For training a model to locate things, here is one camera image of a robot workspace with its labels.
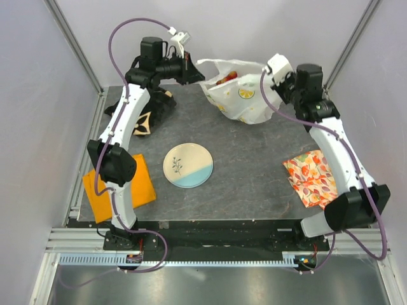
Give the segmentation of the red fake cherry bunch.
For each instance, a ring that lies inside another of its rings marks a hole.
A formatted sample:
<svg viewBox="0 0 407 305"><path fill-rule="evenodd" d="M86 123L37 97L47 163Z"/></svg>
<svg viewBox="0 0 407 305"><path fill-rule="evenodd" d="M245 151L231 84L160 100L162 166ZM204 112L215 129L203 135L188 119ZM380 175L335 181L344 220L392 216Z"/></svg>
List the red fake cherry bunch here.
<svg viewBox="0 0 407 305"><path fill-rule="evenodd" d="M233 79L236 79L238 77L238 74L236 71L231 71L229 72L225 77L223 77L222 79L220 79L219 81L216 82L216 85L221 85L224 84L228 81L231 81Z"/></svg>

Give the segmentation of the white plastic bag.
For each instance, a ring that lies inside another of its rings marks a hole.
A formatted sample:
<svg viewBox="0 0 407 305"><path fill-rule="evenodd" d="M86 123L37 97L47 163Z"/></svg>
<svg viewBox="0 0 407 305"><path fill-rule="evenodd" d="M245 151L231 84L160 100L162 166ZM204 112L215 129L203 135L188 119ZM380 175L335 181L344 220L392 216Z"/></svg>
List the white plastic bag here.
<svg viewBox="0 0 407 305"><path fill-rule="evenodd" d="M263 66L257 62L243 60L200 59L197 66L205 63L215 65L218 75L199 82L207 100L216 106L228 119L248 125L264 123L271 119L273 110L266 104L260 92L260 77ZM221 85L216 82L229 72L236 71L238 77Z"/></svg>

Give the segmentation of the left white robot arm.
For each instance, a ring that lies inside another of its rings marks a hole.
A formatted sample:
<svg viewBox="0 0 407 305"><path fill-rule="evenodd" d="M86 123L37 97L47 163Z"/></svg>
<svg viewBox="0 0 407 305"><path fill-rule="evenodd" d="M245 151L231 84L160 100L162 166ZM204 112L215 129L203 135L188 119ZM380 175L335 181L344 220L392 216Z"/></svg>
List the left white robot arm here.
<svg viewBox="0 0 407 305"><path fill-rule="evenodd" d="M98 196L108 193L111 222L119 231L118 243L126 250L137 247L140 240L135 231L137 216L130 190L137 170L136 160L128 152L130 138L142 110L161 81L175 79L180 85L188 85L205 79L184 49L189 40L188 32L178 32L170 41L159 37L142 39L140 54L125 73L122 95L108 126L97 140L87 144L95 180L106 185L105 189L96 187L95 192Z"/></svg>

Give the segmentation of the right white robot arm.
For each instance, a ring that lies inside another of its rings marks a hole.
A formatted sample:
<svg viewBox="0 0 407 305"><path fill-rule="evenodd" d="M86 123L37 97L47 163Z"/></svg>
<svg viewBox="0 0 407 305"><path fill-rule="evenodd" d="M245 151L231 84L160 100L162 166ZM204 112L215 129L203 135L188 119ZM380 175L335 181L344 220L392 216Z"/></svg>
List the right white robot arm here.
<svg viewBox="0 0 407 305"><path fill-rule="evenodd" d="M390 198L387 185L378 185L364 169L348 141L340 113L323 93L322 68L290 63L271 68L273 86L285 104L292 104L296 118L321 149L335 179L338 196L323 212L300 222L291 234L298 250L306 250L314 237L377 222Z"/></svg>

